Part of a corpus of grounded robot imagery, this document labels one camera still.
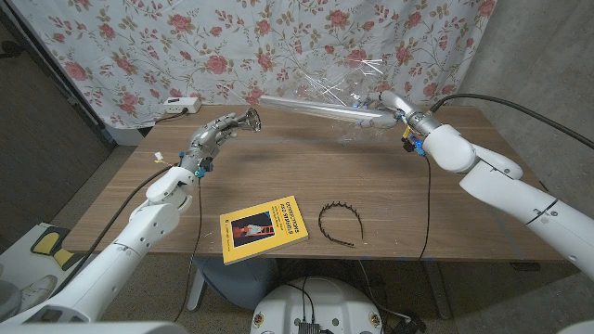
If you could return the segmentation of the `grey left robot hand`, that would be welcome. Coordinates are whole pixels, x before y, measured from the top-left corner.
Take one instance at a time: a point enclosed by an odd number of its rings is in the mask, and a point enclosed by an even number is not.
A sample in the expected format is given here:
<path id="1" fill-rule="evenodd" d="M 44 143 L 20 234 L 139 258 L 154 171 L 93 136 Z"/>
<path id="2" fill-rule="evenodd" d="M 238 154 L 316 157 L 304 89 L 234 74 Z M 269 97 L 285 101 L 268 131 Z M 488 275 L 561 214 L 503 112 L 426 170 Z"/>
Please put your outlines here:
<path id="1" fill-rule="evenodd" d="M 209 172 L 220 147 L 229 137 L 237 135 L 237 128 L 238 118 L 235 113 L 229 113 L 198 128 L 190 137 L 189 147 L 181 159 L 180 167 L 193 173 L 199 169 Z"/>

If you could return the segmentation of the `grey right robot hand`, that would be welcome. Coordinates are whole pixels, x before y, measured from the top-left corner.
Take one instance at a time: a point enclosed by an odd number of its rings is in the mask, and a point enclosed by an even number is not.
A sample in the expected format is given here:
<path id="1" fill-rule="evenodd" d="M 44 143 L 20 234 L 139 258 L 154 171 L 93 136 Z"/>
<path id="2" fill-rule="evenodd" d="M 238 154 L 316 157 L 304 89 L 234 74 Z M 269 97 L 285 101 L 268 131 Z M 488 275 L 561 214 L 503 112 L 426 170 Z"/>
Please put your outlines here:
<path id="1" fill-rule="evenodd" d="M 368 94 L 366 102 L 375 101 L 381 102 L 384 107 L 392 110 L 393 113 L 358 121 L 357 124 L 363 128 L 389 129 L 395 127 L 397 121 L 402 119 L 413 131 L 421 135 L 429 135 L 442 125 L 428 112 L 423 112 L 420 106 L 393 91 L 384 90 Z"/>

